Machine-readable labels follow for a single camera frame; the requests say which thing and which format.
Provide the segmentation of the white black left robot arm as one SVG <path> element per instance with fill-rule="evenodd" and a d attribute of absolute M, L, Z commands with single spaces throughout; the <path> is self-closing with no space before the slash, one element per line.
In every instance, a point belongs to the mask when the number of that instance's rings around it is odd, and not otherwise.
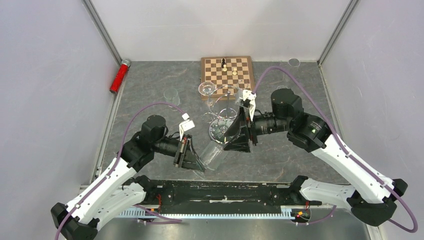
<path fill-rule="evenodd" d="M 116 194 L 115 190 L 150 163 L 155 154 L 172 157 L 177 168 L 204 172 L 205 167 L 193 147 L 193 137 L 186 133 L 195 124 L 187 113 L 182 118 L 178 125 L 179 137 L 175 138 L 168 136 L 164 117 L 149 116 L 94 182 L 68 203 L 56 203 L 50 210 L 57 228 L 55 238 L 92 240 L 107 222 L 124 210 L 142 202 L 153 203 L 157 191 L 144 175 L 134 179 L 120 193 Z"/>

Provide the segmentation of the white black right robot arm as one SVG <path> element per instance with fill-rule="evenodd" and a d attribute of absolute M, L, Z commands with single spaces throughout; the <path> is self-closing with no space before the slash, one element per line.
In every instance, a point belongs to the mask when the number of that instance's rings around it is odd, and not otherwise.
<path fill-rule="evenodd" d="M 231 137 L 225 151 L 248 153 L 258 143 L 258 136 L 285 132 L 294 146 L 323 160 L 348 181 L 342 185 L 297 176 L 288 191 L 293 203 L 335 205 L 374 227 L 392 218 L 408 187 L 405 181 L 385 177 L 360 159 L 322 118 L 304 111 L 302 99 L 291 89 L 275 90 L 270 97 L 272 111 L 261 115 L 255 114 L 255 98 L 250 90 L 237 92 L 239 111 L 225 132 Z"/>

